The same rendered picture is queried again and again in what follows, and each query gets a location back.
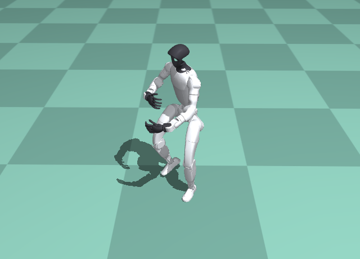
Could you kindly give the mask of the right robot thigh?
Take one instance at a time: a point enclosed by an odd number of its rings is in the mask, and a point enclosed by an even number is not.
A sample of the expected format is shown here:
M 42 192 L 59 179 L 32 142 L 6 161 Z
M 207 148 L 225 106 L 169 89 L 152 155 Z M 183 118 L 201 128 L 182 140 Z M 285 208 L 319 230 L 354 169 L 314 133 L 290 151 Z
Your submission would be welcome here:
M 174 117 L 178 116 L 178 104 L 171 104 L 166 107 L 163 111 L 160 118 L 157 120 L 156 124 L 163 125 L 164 123 L 169 123 Z M 163 138 L 165 132 L 162 131 L 160 133 L 153 133 L 152 143 L 157 149 L 161 149 L 165 146 L 166 142 Z

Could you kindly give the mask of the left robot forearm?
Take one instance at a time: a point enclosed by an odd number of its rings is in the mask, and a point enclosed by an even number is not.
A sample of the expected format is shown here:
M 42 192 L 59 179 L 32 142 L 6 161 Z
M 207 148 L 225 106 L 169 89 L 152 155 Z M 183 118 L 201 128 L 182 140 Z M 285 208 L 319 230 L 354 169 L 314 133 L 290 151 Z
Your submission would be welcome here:
M 174 129 L 178 128 L 182 123 L 187 122 L 194 115 L 195 109 L 190 107 L 187 109 L 185 113 L 181 112 L 179 116 L 172 119 L 170 123 L 172 124 L 170 127 L 165 127 L 167 132 L 172 132 Z

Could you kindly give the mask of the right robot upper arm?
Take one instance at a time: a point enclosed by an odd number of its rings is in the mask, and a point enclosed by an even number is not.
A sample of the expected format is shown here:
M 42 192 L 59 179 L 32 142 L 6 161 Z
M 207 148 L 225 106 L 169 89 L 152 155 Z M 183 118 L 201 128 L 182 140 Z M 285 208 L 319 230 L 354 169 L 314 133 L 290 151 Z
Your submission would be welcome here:
M 160 88 L 164 84 L 163 80 L 170 75 L 170 68 L 172 65 L 172 62 L 167 62 L 162 71 L 159 73 L 159 76 L 155 81 L 155 84 L 157 84 L 158 88 Z

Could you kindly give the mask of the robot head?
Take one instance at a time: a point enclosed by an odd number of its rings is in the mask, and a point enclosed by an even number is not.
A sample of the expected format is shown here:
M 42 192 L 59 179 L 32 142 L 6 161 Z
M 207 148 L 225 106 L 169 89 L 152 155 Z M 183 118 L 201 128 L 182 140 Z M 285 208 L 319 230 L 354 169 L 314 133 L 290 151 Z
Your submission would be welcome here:
M 187 71 L 191 70 L 191 68 L 186 64 L 185 61 L 182 59 L 186 57 L 190 53 L 190 50 L 187 46 L 183 44 L 177 44 L 173 46 L 169 51 L 168 54 L 171 56 L 172 63 L 174 67 L 176 67 L 176 71 L 179 73 L 184 73 L 186 71 L 181 71 L 181 69 L 186 69 Z M 174 61 L 176 59 L 177 61 Z

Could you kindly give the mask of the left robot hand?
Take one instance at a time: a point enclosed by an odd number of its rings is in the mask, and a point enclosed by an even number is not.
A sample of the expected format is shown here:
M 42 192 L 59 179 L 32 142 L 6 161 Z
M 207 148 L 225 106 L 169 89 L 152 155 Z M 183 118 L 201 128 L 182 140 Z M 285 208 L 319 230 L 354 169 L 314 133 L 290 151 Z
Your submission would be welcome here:
M 155 122 L 153 122 L 152 120 L 149 119 L 149 121 L 153 124 L 148 124 L 145 121 L 145 127 L 147 128 L 147 130 L 149 131 L 149 133 L 160 133 L 162 131 L 167 132 L 165 127 L 170 127 L 172 124 L 171 123 L 164 123 L 163 125 L 161 124 L 156 124 Z

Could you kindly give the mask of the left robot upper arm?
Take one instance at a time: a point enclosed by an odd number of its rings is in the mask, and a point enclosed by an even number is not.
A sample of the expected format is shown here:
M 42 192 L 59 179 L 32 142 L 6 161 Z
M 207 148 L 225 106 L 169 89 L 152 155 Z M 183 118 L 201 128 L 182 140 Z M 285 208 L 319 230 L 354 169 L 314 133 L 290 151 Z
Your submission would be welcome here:
M 189 105 L 184 107 L 183 112 L 185 113 L 187 111 L 187 109 L 190 107 L 193 107 L 196 112 L 196 105 L 197 105 L 199 89 L 201 87 L 201 82 L 196 76 L 191 75 L 188 78 L 187 87 L 189 89 L 189 91 L 188 91 Z

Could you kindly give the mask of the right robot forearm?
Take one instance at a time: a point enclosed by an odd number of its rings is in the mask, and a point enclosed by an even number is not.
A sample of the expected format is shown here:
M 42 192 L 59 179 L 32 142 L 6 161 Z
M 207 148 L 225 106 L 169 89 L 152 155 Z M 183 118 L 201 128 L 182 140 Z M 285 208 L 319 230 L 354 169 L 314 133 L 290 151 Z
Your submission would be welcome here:
M 155 84 L 157 77 L 154 78 L 154 80 L 151 82 L 151 84 L 149 85 L 149 88 L 147 91 L 149 91 L 150 93 L 155 93 L 158 90 L 158 86 L 157 84 Z M 143 93 L 143 98 L 145 99 L 146 93 Z

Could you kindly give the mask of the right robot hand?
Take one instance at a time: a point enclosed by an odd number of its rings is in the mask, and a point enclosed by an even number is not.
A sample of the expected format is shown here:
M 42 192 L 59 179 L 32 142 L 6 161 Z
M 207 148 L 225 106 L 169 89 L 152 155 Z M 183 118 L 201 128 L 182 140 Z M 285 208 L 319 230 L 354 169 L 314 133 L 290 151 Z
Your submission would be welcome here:
M 145 96 L 145 100 L 148 101 L 148 103 L 154 108 L 154 109 L 160 109 L 157 108 L 156 106 L 161 106 L 161 105 L 157 105 L 157 104 L 162 104 L 162 102 L 157 102 L 155 100 L 162 100 L 162 99 L 157 99 L 154 97 L 154 95 L 158 95 L 158 93 L 150 93 L 149 91 L 145 92 L 146 96 Z

